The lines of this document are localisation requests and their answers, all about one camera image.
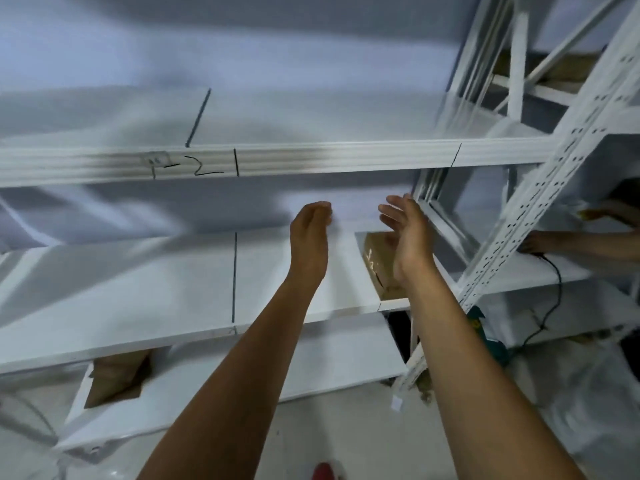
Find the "person's hand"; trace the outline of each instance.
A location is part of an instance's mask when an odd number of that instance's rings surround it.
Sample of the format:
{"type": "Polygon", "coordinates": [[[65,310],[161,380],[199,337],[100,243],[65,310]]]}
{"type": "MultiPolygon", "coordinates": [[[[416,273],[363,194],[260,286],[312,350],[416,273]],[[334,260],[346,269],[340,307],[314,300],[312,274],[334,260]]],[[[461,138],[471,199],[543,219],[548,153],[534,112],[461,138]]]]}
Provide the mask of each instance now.
{"type": "Polygon", "coordinates": [[[380,204],[380,220],[395,231],[391,244],[397,245],[394,277],[404,288],[425,273],[437,273],[433,261],[433,229],[411,195],[389,195],[380,204]]]}
{"type": "Polygon", "coordinates": [[[524,254],[552,253],[560,250],[563,233],[533,230],[524,239],[518,251],[524,254]]]}
{"type": "Polygon", "coordinates": [[[331,224],[331,202],[306,204],[291,226],[290,279],[309,286],[315,292],[326,274],[329,246],[326,227],[331,224]]]}

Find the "forearm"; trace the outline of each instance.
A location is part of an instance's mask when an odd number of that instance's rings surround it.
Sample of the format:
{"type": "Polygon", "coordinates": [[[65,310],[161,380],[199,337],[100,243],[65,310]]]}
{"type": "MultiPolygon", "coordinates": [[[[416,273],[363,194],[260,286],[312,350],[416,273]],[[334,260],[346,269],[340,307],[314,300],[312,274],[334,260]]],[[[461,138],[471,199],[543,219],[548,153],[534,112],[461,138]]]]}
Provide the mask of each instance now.
{"type": "Polygon", "coordinates": [[[550,252],[575,252],[603,258],[640,262],[640,232],[549,232],[550,252]]]}
{"type": "Polygon", "coordinates": [[[462,479],[582,479],[574,462],[469,325],[435,270],[408,290],[462,479]]]}
{"type": "Polygon", "coordinates": [[[252,479],[315,288],[287,278],[158,444],[140,480],[252,479]]]}

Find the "cardboard box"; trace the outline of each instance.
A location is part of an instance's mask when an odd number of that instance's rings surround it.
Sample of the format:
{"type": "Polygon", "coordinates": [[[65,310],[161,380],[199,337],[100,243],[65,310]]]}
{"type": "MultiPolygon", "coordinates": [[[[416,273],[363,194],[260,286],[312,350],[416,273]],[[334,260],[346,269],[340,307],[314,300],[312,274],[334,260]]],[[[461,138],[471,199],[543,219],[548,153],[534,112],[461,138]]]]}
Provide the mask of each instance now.
{"type": "Polygon", "coordinates": [[[394,278],[396,250],[386,236],[393,232],[370,232],[364,240],[364,262],[380,299],[406,298],[406,291],[394,278]]]}

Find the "white tag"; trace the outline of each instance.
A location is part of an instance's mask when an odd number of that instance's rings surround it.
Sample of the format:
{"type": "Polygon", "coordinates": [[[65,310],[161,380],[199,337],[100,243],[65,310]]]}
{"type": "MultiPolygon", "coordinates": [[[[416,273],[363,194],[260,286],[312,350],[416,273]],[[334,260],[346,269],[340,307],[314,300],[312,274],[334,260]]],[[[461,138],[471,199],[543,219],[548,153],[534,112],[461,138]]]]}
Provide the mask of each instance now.
{"type": "Polygon", "coordinates": [[[402,399],[398,396],[394,396],[394,398],[391,400],[391,409],[393,409],[393,411],[395,411],[396,413],[399,413],[400,410],[402,409],[402,399]]]}

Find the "red object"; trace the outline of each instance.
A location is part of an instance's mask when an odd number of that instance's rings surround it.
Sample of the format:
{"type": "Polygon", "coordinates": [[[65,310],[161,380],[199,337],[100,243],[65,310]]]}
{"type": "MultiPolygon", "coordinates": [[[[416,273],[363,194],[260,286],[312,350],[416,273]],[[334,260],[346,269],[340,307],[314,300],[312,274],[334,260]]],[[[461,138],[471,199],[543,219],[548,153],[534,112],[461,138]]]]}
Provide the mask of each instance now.
{"type": "Polygon", "coordinates": [[[333,469],[328,463],[319,463],[311,480],[335,480],[333,469]]]}

